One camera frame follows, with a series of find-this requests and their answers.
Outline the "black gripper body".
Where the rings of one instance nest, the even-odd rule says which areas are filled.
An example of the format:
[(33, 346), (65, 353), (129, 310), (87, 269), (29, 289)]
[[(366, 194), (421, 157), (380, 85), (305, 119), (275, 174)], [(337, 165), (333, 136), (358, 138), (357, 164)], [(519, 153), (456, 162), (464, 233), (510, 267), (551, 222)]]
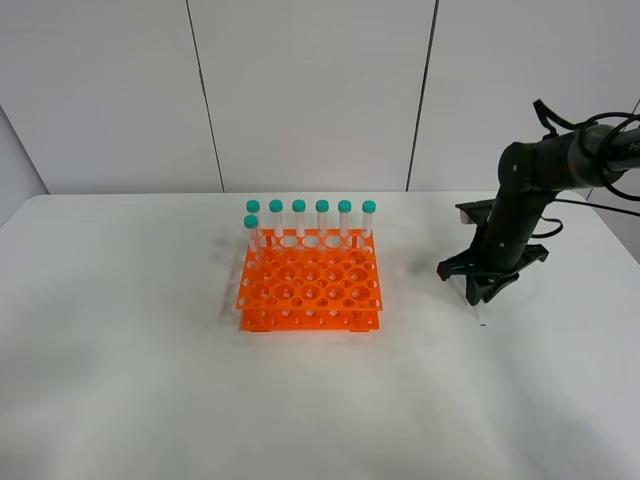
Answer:
[(475, 238), (468, 249), (449, 259), (449, 277), (463, 277), (466, 290), (502, 290), (530, 264), (527, 242)]

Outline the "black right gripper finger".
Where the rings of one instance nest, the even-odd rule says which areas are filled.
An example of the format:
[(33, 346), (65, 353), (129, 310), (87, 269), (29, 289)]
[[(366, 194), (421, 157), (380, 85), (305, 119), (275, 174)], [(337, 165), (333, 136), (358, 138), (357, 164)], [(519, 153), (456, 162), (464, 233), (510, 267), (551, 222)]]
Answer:
[(510, 267), (505, 271), (498, 271), (495, 268), (490, 270), (486, 274), (487, 285), (484, 293), (482, 294), (482, 301), (484, 303), (489, 303), (507, 286), (515, 283), (519, 279), (520, 272), (522, 270), (529, 267), (536, 261), (545, 262), (548, 255), (548, 250), (542, 245), (527, 245), (519, 260), (513, 267)]

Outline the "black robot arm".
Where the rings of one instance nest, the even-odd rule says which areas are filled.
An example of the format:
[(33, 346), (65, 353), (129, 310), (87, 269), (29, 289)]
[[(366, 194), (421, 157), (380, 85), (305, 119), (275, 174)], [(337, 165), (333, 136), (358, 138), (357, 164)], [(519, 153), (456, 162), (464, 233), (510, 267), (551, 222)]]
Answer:
[(498, 165), (496, 197), (456, 206), (476, 231), (466, 250), (438, 264), (440, 279), (464, 277), (466, 300), (475, 306), (491, 301), (529, 265), (545, 261), (547, 249), (530, 240), (546, 207), (566, 190), (613, 192), (624, 173), (639, 167), (639, 129), (625, 129), (637, 120), (617, 127), (592, 120), (570, 133), (508, 146)]

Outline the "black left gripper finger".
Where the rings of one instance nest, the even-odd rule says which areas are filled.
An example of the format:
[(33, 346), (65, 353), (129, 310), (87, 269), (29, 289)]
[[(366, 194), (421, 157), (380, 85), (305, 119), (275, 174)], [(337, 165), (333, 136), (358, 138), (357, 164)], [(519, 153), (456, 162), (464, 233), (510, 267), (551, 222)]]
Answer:
[(438, 264), (436, 272), (442, 281), (452, 277), (463, 277), (465, 280), (465, 298), (469, 304), (480, 302), (478, 271), (472, 257), (451, 257)]

